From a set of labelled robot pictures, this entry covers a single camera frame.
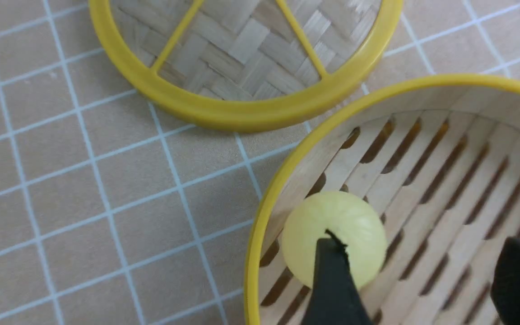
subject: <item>yellow plastic rim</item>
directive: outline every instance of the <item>yellow plastic rim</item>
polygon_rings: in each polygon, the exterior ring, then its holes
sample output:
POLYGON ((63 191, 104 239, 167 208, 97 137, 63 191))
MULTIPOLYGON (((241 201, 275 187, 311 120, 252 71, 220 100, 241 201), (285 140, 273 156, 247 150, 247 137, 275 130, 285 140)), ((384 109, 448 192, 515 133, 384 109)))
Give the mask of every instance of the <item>yellow plastic rim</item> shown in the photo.
MULTIPOLYGON (((163 63, 203 2, 204 0, 194 0, 154 66, 163 63)), ((110 60, 132 85, 161 108, 180 119, 203 127, 258 132, 275 130, 311 119, 354 92, 382 57, 382 52, 396 29, 402 8, 402 0, 384 0, 377 19, 361 47, 338 71, 328 74, 312 47, 306 48, 308 39, 293 18, 286 1, 276 2, 320 72, 322 80, 292 95, 254 102, 220 101, 174 86, 159 77, 157 70, 142 64, 126 45, 113 20, 110 0, 90 0, 89 10, 97 37, 110 60)))
POLYGON ((260 325, 260 301, 258 301, 258 275, 260 271, 260 254, 264 233, 274 204, 291 174, 301 160, 310 152, 326 134, 334 130, 352 115, 390 97, 409 91, 438 86, 488 86, 520 94, 520 81, 497 76, 479 74, 441 74, 426 78, 409 80, 367 95, 344 107, 312 131, 283 162, 273 177, 266 194, 258 208, 256 220, 252 225, 246 269, 244 270, 244 308, 246 323, 260 325))

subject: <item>bamboo steamer lid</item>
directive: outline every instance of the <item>bamboo steamer lid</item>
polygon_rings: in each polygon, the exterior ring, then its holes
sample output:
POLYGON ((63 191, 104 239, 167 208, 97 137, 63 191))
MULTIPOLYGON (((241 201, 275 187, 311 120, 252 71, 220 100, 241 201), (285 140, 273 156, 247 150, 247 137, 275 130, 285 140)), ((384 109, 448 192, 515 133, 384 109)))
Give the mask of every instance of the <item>bamboo steamer lid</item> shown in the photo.
POLYGON ((270 130, 351 94, 396 28, 400 0, 94 0, 108 55, 163 109, 270 130))
POLYGON ((520 82, 444 75, 344 107, 283 163, 248 247, 250 325, 298 325, 310 290, 287 269, 280 233, 318 191, 353 193, 390 243, 361 299, 380 325, 500 324, 489 290, 508 236, 520 237, 520 82))

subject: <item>steamer basket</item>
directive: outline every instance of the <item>steamer basket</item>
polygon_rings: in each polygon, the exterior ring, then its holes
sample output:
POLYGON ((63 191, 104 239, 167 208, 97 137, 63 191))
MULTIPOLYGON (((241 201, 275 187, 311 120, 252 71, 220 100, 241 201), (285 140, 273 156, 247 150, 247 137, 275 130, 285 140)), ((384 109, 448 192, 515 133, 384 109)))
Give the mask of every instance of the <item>steamer basket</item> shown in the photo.
POLYGON ((90 0, 107 55, 143 94, 205 127, 266 131, 347 98, 402 0, 90 0))
POLYGON ((272 180, 252 229, 250 325, 297 325, 310 297, 278 240, 309 193, 344 190, 381 215, 391 243, 361 297, 382 325, 497 325, 489 298, 504 239, 520 236, 520 82, 411 80, 348 105, 314 130, 272 180))

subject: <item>woven bamboo mat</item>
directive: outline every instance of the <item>woven bamboo mat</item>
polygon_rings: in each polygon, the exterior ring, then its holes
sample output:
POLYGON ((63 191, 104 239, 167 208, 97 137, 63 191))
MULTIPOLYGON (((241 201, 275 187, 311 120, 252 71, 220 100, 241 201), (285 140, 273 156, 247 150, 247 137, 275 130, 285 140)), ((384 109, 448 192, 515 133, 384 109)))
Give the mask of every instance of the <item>woven bamboo mat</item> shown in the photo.
MULTIPOLYGON (((287 0, 326 71, 335 72, 370 32, 381 0, 287 0)), ((152 66, 192 0, 111 0, 120 33, 152 66)), ((159 76, 192 93, 255 101, 301 91, 319 73, 274 0, 206 0, 159 76)))

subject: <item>white grid line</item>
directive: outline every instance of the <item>white grid line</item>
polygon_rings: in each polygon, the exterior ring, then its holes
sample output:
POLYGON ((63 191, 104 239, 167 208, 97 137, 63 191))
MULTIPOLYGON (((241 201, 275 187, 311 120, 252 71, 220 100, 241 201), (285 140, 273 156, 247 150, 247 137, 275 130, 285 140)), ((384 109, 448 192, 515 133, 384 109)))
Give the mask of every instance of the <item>white grid line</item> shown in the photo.
POLYGON ((254 222, 254 219, 251 218, 251 219, 248 219, 247 221, 245 222, 241 222, 241 223, 237 223, 235 224, 234 226, 229 226, 227 227, 226 229, 224 230, 220 230, 220 231, 217 231, 213 234, 210 234, 210 235, 206 235, 200 239, 202 239, 202 242, 207 242, 211 239, 214 239, 216 237, 220 237, 220 236, 223 236, 223 235, 227 235, 229 234, 230 232, 233 232, 233 231, 236 231, 236 230, 239 230, 239 229, 242 229, 244 227, 248 227, 250 226, 252 223, 254 222))
MULTIPOLYGON (((230 298, 234 298, 235 296, 238 296, 239 294, 242 294, 244 292, 244 290, 242 290, 241 288, 238 289, 238 290, 234 290, 233 292, 229 292, 225 295, 223 295, 221 297, 221 300, 224 301, 224 300, 227 300, 227 299, 230 299, 230 298)), ((168 323, 171 323, 172 321, 175 321, 175 320, 178 320, 182 317, 185 317, 185 316, 188 316, 188 315, 192 315, 193 313, 197 313, 199 311, 202 311, 206 308, 209 308, 211 306, 213 306, 215 304, 215 301, 214 300, 211 300, 211 301, 208 301, 208 302, 204 302, 203 304, 200 304, 200 305, 196 305, 192 308, 188 308, 186 309, 185 311, 182 311, 182 312, 179 312, 179 313, 176 313, 172 316, 169 316, 169 317, 166 317, 164 319, 161 319, 159 321, 156 321, 154 323, 152 323, 151 325, 164 325, 164 324, 168 324, 168 323)))
POLYGON ((477 26, 477 29, 479 33, 481 34, 481 37, 483 38, 483 41, 485 41, 485 45, 489 48, 489 51, 491 54, 493 54, 493 57, 497 60, 500 66, 502 66, 503 73, 507 78, 511 78, 511 72, 505 65, 505 60, 503 59, 503 56, 499 53, 499 50, 497 50, 497 47, 493 44, 493 41, 491 41, 491 38, 489 37, 489 33, 485 31, 485 28, 481 24, 481 22, 477 21, 478 16, 475 10, 473 9, 472 4, 469 2, 469 0, 463 0, 464 8, 469 13, 469 16, 474 21, 475 25, 477 26))
POLYGON ((0 256, 6 255, 8 253, 11 253, 11 252, 16 251, 18 249, 21 249, 23 247, 27 247, 29 245, 35 244, 35 242, 36 242, 36 240, 35 240, 35 238, 33 238, 33 239, 29 239, 28 241, 17 243, 17 244, 15 244, 13 246, 9 246, 9 247, 7 247, 5 249, 2 249, 0 251, 0 256))
POLYGON ((80 109, 82 111, 86 111, 88 109, 91 109, 93 107, 97 107, 99 105, 103 105, 105 103, 109 103, 109 102, 112 102, 112 101, 115 101, 115 100, 118 100, 120 98, 124 98, 124 97, 127 97, 127 96, 130 96, 130 95, 133 95, 133 94, 136 94, 138 91, 136 89, 132 89, 132 90, 126 90, 124 91, 123 93, 119 93, 119 94, 115 94, 115 95, 112 95, 112 96, 109 96, 109 97, 106 97, 104 99, 100 99, 100 100, 97 100, 97 101, 94 101, 94 102, 91 102, 87 105, 84 105, 82 107, 80 107, 80 109))
MULTIPOLYGON (((58 171, 51 172, 49 174, 37 177, 35 179, 31 179, 30 181, 26 181, 25 185, 26 186, 31 186, 33 184, 39 183, 40 181, 45 181, 46 179, 50 179, 52 177, 56 177, 56 176, 59 176, 59 175, 63 175, 65 173, 69 173, 70 171, 74 171, 75 169, 87 166, 89 164, 90 164, 89 160, 86 160, 86 161, 83 161, 83 162, 79 162, 78 164, 71 165, 70 167, 66 167, 64 169, 60 169, 58 171)), ((21 189, 21 185, 16 185, 16 186, 9 187, 8 189, 1 190, 0 191, 0 196, 8 194, 8 193, 11 193, 11 192, 13 192, 15 190, 18 190, 18 189, 21 189)))
POLYGON ((51 123, 51 122, 63 119, 64 117, 68 117, 68 116, 71 116, 71 115, 74 115, 74 114, 75 114, 74 110, 66 111, 65 113, 61 113, 61 114, 56 115, 54 117, 50 117, 49 119, 45 119, 45 120, 42 120, 42 121, 30 124, 27 127, 23 127, 23 128, 18 129, 18 130, 12 130, 11 132, 7 132, 5 134, 2 134, 2 135, 0 135, 0 140, 9 138, 10 136, 16 136, 16 135, 18 135, 20 133, 27 132, 27 131, 29 131, 31 129, 34 129, 34 128, 37 128, 37 127, 41 127, 42 125, 45 125, 45 124, 48 124, 48 123, 51 123))
POLYGON ((370 91, 368 89, 368 86, 366 83, 361 83, 361 89, 362 89, 362 93, 365 94, 365 95, 368 95, 370 94, 370 91))
MULTIPOLYGON (((12 131, 13 128, 11 125, 11 119, 9 117, 9 110, 7 107, 7 103, 5 101, 5 95, 4 95, 1 84, 0 84, 0 105, 1 105, 1 110, 3 113, 4 121, 5 121, 5 127, 7 128, 7 132, 9 133, 12 131)), ((39 255, 41 267, 43 269, 43 275, 45 278, 47 290, 49 291, 50 296, 52 296, 52 302, 53 302, 54 311, 55 311, 55 315, 56 315, 58 324, 63 325, 64 319, 63 319, 63 315, 61 313, 59 302, 57 301, 56 298, 53 297, 56 293, 56 288, 54 287, 54 284, 51 280, 51 272, 49 270, 45 251, 43 249, 43 245, 42 245, 42 242, 40 239, 39 226, 37 224, 37 220, 35 219, 35 214, 33 214, 33 207, 31 206, 31 197, 29 197, 29 192, 27 190, 27 186, 25 185, 25 174, 23 172, 23 166, 21 165, 21 157, 19 154, 19 149, 17 148, 17 143, 15 140, 15 137, 10 136, 9 142, 12 147, 13 158, 15 161, 17 174, 19 175, 19 179, 20 179, 20 187, 21 187, 21 191, 23 192, 23 199, 25 200, 25 209, 27 210, 27 214, 29 216, 29 222, 33 229, 35 245, 37 247, 37 253, 39 255)))
POLYGON ((186 249, 189 249, 189 248, 192 248, 192 247, 195 247, 195 246, 196 246, 196 242, 195 241, 190 241, 188 243, 179 245, 178 247, 174 247, 172 249, 164 251, 163 253, 159 253, 159 254, 153 255, 152 257, 148 257, 147 259, 145 259, 143 261, 139 261, 137 263, 134 263, 134 265, 130 266, 130 270, 135 270, 136 268, 140 268, 140 267, 142 267, 144 265, 151 264, 151 263, 153 263, 155 261, 163 260, 166 257, 170 257, 170 256, 175 255, 177 253, 182 253, 182 251, 185 251, 186 249))
POLYGON ((248 169, 248 174, 250 175, 250 180, 252 181, 254 191, 256 191, 258 201, 261 201, 262 190, 260 189, 260 185, 258 185, 258 179, 256 179, 256 175, 254 175, 254 171, 252 170, 252 165, 250 164, 250 160, 248 159, 246 148, 244 148, 244 144, 242 144, 242 138, 240 138, 240 134, 238 134, 237 132, 234 132, 234 137, 236 138, 236 143, 238 144, 238 148, 240 149, 240 154, 242 155, 242 158, 244 158, 244 164, 246 165, 246 169, 248 169))
MULTIPOLYGON (((250 163, 253 164, 256 161, 260 161, 260 160, 263 160, 265 158, 272 157, 275 154, 279 154, 279 153, 285 152, 285 151, 287 151, 287 150, 289 150, 291 148, 294 148, 294 147, 298 146, 298 143, 299 142, 294 142, 293 144, 288 144, 286 146, 280 147, 280 148, 272 150, 270 152, 266 152, 265 154, 258 155, 258 156, 254 157, 254 158, 251 158, 250 159, 250 163)), ((199 183, 200 181, 205 181, 207 179, 212 179, 214 177, 217 177, 219 175, 223 175, 223 174, 225 174, 227 172, 231 172, 231 171, 233 171, 235 169, 238 169, 238 168, 244 167, 244 166, 245 166, 244 161, 238 162, 237 164, 234 164, 234 165, 229 166, 227 168, 220 169, 219 171, 210 173, 210 174, 208 174, 206 176, 202 176, 199 179, 197 179, 197 181, 196 180, 194 180, 194 181, 187 181, 186 183, 184 183, 184 187, 188 187, 190 185, 194 185, 195 183, 199 183)))
MULTIPOLYGON (((185 130, 189 130, 191 128, 194 128, 194 127, 195 126, 192 125, 192 124, 186 125, 186 126, 177 128, 176 130, 173 130, 173 131, 170 131, 170 132, 166 132, 166 133, 163 134, 163 136, 169 136, 169 135, 177 134, 177 133, 183 132, 185 130)), ((119 149, 113 150, 112 152, 108 152, 108 153, 102 154, 100 156, 97 156, 96 160, 99 161, 99 160, 102 160, 102 159, 106 159, 106 158, 109 158, 111 156, 115 156, 116 154, 120 154, 120 153, 126 152, 128 150, 132 150, 134 148, 143 146, 145 144, 150 144, 152 142, 155 142, 155 141, 159 140, 159 138, 160 138, 160 135, 152 136, 151 138, 142 140, 140 142, 136 142, 135 144, 130 144, 129 146, 126 146, 126 147, 123 147, 123 148, 119 148, 119 149)))
POLYGON ((214 275, 212 274, 210 263, 208 263, 208 258, 206 257, 206 253, 204 252, 204 246, 202 245, 202 239, 200 239, 200 234, 198 234, 198 229, 196 228, 196 222, 194 222, 194 218, 192 216, 192 212, 190 211, 190 207, 188 206, 188 201, 186 200, 186 194, 184 193, 184 187, 180 180, 180 176, 176 171, 176 166, 174 164, 174 160, 172 157, 172 153, 167 146, 166 138, 163 136, 162 127, 159 123, 159 119, 155 113, 155 109, 153 108, 153 104, 149 103, 150 112, 153 118, 153 122, 156 124, 156 128, 158 130, 158 134, 160 135, 160 139, 162 142, 163 150, 167 159, 167 163, 169 165, 172 176, 174 177, 174 182, 176 183, 176 187, 178 188, 178 192, 180 194, 180 201, 182 202, 182 206, 184 206, 184 212, 188 217, 188 222, 190 224, 190 229, 192 230, 192 235, 194 236, 194 240, 196 242, 196 247, 198 248, 198 252, 200 253, 200 258, 202 259, 202 264, 204 265, 204 270, 206 271, 206 276, 208 277, 208 281, 210 282, 210 286, 212 288, 212 293, 214 294, 214 300, 218 305, 220 310, 220 315, 222 317, 222 322, 224 325, 228 325, 228 319, 226 317, 226 311, 223 308, 222 301, 220 300, 220 294, 218 292, 218 287, 216 285, 216 281, 214 279, 214 275))
POLYGON ((310 126, 310 122, 309 121, 304 121, 304 128, 306 129, 307 133, 312 132, 312 127, 310 126))
POLYGON ((54 41, 56 43, 56 49, 57 49, 58 54, 60 56, 60 64, 61 64, 62 70, 64 71, 66 82, 68 84, 68 89, 70 90, 70 96, 72 98, 74 109, 75 109, 76 115, 78 117, 78 121, 79 121, 79 124, 80 124, 80 127, 81 127, 81 132, 83 134, 83 139, 84 139, 85 146, 86 146, 86 149, 87 149, 87 152, 88 152, 88 155, 89 155, 89 159, 91 161, 91 166, 92 166, 92 169, 93 169, 93 175, 95 177, 95 181, 97 182, 97 187, 99 188, 99 195, 101 196, 101 199, 102 199, 102 202, 103 202, 103 206, 105 207, 105 210, 107 211, 107 220, 109 222, 111 236, 113 237, 114 244, 115 244, 115 247, 116 247, 116 251, 117 251, 118 257, 120 259, 120 263, 122 265, 122 268, 124 269, 124 276, 126 278, 126 281, 128 282, 128 286, 130 287, 130 292, 132 294, 132 301, 134 301, 134 307, 136 309, 136 313, 138 314, 138 320, 140 322, 140 325, 145 325, 146 322, 144 320, 142 307, 141 307, 139 299, 138 299, 138 294, 137 294, 136 288, 134 286, 134 281, 132 279, 130 271, 127 269, 128 261, 127 261, 127 259, 125 257, 124 249, 122 249, 120 238, 119 238, 117 230, 116 230, 116 224, 114 222, 113 212, 111 211, 110 202, 107 199, 107 194, 106 194, 106 191, 105 191, 105 189, 103 187, 103 181, 102 181, 101 176, 99 174, 99 168, 98 168, 98 165, 97 165, 97 160, 96 160, 96 158, 95 158, 95 156, 93 154, 93 147, 92 147, 91 141, 89 140, 89 135, 88 135, 87 129, 85 128, 85 122, 84 122, 83 116, 81 114, 81 107, 79 105, 78 97, 77 97, 75 89, 74 89, 74 83, 72 82, 72 78, 70 76, 70 72, 68 71, 67 63, 65 61, 64 50, 63 50, 62 45, 61 45, 60 37, 59 37, 59 35, 57 33, 56 23, 55 23, 55 21, 53 19, 53 16, 51 14, 51 9, 50 9, 48 0, 43 0, 43 6, 45 7, 45 11, 47 13, 47 18, 48 18, 48 21, 49 21, 49 25, 51 27, 51 33, 52 33, 54 41))
POLYGON ((503 67, 510 67, 510 66, 513 66, 513 65, 518 64, 518 63, 520 63, 520 58, 516 58, 514 60, 506 62, 502 66, 495 66, 494 68, 490 68, 488 70, 485 70, 485 71, 481 72, 481 74, 490 74, 491 72, 495 72, 497 70, 501 70, 503 67))
POLYGON ((419 43, 417 39, 417 35, 414 33, 413 27, 410 25, 409 20, 404 16, 404 13, 400 14, 400 20, 403 22, 404 27, 406 28, 407 32, 409 33, 409 37, 411 40, 413 40, 414 46, 417 48, 417 52, 419 56, 421 57, 421 60, 425 64, 425 67, 427 68, 427 72, 430 74, 436 74, 435 69, 433 68, 431 62, 429 61, 429 58, 425 54, 425 50, 421 46, 421 43, 419 43))
POLYGON ((10 34, 13 34, 13 33, 18 33, 18 32, 22 32, 22 31, 25 31, 26 29, 30 29, 30 28, 33 28, 33 27, 36 27, 36 26, 39 26, 39 25, 43 25, 47 22, 47 17, 46 16, 41 16, 39 18, 35 18, 31 21, 27 21, 26 23, 21 23, 19 25, 15 25, 14 27, 11 27, 7 30, 4 30, 2 32, 0 32, 0 38, 1 37, 4 37, 6 35, 10 35, 10 34))

